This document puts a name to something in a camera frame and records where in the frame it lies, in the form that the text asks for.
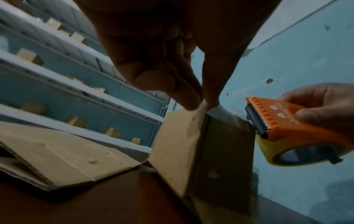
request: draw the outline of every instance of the brown table surface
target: brown table surface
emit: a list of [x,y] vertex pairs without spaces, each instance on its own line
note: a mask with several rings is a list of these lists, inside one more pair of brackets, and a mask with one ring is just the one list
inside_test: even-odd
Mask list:
[[[147,154],[122,150],[138,161]],[[0,223],[185,224],[199,223],[154,172],[134,169],[91,187],[44,192],[0,173]],[[265,224],[318,223],[258,197],[253,216]]]

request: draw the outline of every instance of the orange tape dispenser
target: orange tape dispenser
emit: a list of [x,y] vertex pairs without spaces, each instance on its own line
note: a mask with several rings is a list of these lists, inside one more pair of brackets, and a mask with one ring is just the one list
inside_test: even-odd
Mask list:
[[354,145],[344,132],[313,126],[294,114],[305,107],[278,100],[248,97],[247,118],[256,131],[256,141],[265,158],[276,166],[301,166],[340,157]]

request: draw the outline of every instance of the teal painted wall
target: teal painted wall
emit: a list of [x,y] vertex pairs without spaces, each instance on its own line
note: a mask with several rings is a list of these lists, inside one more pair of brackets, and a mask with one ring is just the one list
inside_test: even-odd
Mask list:
[[[199,80],[203,60],[197,49],[192,67]],[[276,99],[321,82],[354,83],[353,0],[336,1],[251,51],[240,60],[220,102],[240,114],[246,97]],[[281,168],[268,164],[256,145],[254,167],[260,195],[322,223],[354,223],[354,152],[337,165]]]
[[143,95],[129,87],[117,83],[97,72],[76,64],[51,51],[45,50],[33,43],[14,36],[5,30],[0,29],[0,36],[8,42],[8,52],[16,54],[21,48],[37,53],[44,61],[44,67],[56,73],[67,76],[69,74],[78,79],[87,81],[91,87],[101,87],[108,91],[108,94],[127,103],[140,107],[154,114],[159,114],[162,102]]
[[25,102],[48,106],[44,116],[65,121],[69,115],[88,120],[87,129],[104,134],[108,127],[123,132],[122,139],[144,140],[148,146],[154,124],[142,121],[119,111],[73,96],[31,78],[0,67],[0,103],[21,107]]

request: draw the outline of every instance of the metal shelf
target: metal shelf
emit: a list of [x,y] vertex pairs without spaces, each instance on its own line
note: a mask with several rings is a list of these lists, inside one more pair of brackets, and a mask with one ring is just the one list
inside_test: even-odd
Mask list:
[[31,114],[31,113],[28,113],[28,112],[25,112],[25,111],[22,111],[22,110],[19,110],[16,108],[12,108],[12,107],[9,107],[6,105],[2,105],[2,104],[0,104],[0,114],[15,118],[18,120],[26,121],[29,123],[52,128],[55,130],[65,131],[65,132],[68,132],[68,133],[71,133],[71,134],[74,134],[77,136],[81,136],[84,138],[89,138],[89,139],[93,139],[96,141],[106,142],[106,143],[109,143],[112,145],[117,145],[117,146],[123,147],[123,148],[138,150],[138,151],[147,152],[147,153],[150,153],[152,150],[150,147],[137,145],[132,142],[128,142],[128,141],[121,140],[121,139],[111,138],[111,137],[106,136],[101,133],[97,133],[97,132],[90,131],[90,130],[83,129],[83,128],[79,128],[79,127],[74,127],[74,126],[71,126],[67,123],[61,122],[61,121],[56,121],[56,120],[53,120],[53,119],[50,119],[47,117],[43,117],[40,115]]
[[89,86],[73,81],[44,67],[27,62],[21,58],[18,58],[16,55],[10,54],[3,50],[0,50],[0,63],[4,64],[5,66],[14,68],[15,70],[22,71],[28,75],[43,79],[54,85],[76,92],[82,96],[89,97],[97,102],[106,104],[107,106],[117,108],[117,110],[121,112],[134,117],[139,117],[140,119],[150,123],[155,124],[157,122],[163,122],[164,120],[164,118],[161,116],[138,108],[107,94],[98,92]]
[[[54,2],[55,4],[58,4],[59,2],[59,4],[68,4],[67,1],[64,2],[61,0],[48,0],[44,2],[46,2],[45,4],[54,4]],[[57,10],[57,13],[64,13],[63,10],[59,10],[59,8],[52,8],[52,10]],[[80,21],[81,19],[82,21],[87,20],[87,18],[82,14],[81,11],[80,13],[81,16],[78,16],[77,18],[80,18]],[[17,9],[16,7],[13,7],[10,4],[7,4],[3,0],[0,0],[0,20],[5,26],[18,31],[19,33],[22,33],[22,35],[26,36],[28,39],[40,42],[52,48],[53,51],[67,55],[67,57],[71,58],[73,61],[85,64],[93,70],[97,71],[99,74],[108,75],[114,78],[117,82],[129,86],[137,92],[149,95],[150,97],[158,101],[164,101],[168,97],[165,93],[162,92],[141,91],[129,85],[125,81],[123,76],[114,67],[109,57],[99,53],[98,51],[95,51],[94,49],[86,45],[72,40],[68,36],[62,35],[58,31],[48,27],[45,23],[37,21],[31,15],[28,15],[27,13]]]

